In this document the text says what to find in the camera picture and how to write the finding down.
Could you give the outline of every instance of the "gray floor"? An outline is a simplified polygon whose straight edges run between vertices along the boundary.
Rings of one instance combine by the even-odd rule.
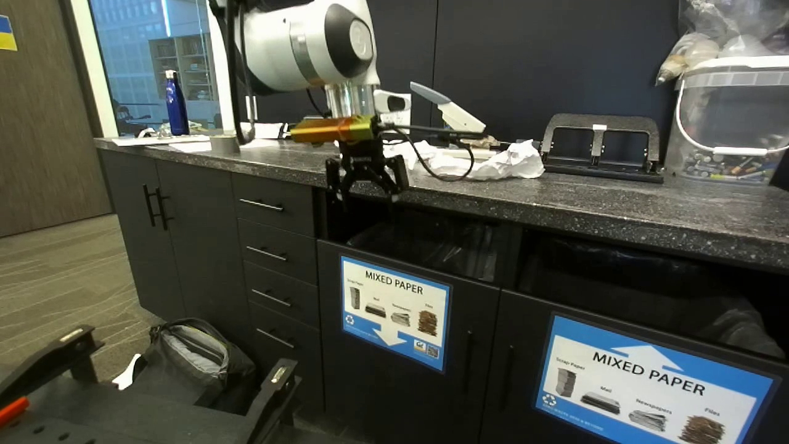
[[[0,368],[15,368],[75,325],[106,343],[101,380],[148,344],[155,319],[137,301],[117,216],[96,216],[0,238]]]

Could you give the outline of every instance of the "recycling sign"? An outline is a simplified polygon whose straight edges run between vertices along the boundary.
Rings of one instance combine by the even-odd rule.
[[[555,315],[537,410],[614,441],[748,438],[773,378]]]
[[[341,256],[343,330],[444,373],[449,287]]]

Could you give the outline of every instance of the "black granite countertop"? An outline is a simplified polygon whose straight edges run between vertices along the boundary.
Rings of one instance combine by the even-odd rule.
[[[237,155],[180,153],[165,145],[101,150],[327,188],[332,147],[263,142]],[[410,173],[406,204],[424,204],[515,224],[587,233],[683,256],[789,273],[789,192],[763,184],[667,179],[664,184],[583,176],[540,179],[443,183]]]

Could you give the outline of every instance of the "window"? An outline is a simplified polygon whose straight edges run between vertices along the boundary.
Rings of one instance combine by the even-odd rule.
[[[219,129],[207,0],[89,0],[118,135],[169,122],[165,68],[189,116]]]

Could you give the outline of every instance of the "blue bottle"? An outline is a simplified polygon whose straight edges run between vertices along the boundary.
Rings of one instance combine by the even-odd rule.
[[[165,82],[169,82],[165,100],[169,100],[171,134],[186,135],[190,134],[190,118],[189,118],[189,103],[184,99],[175,68],[165,72]]]

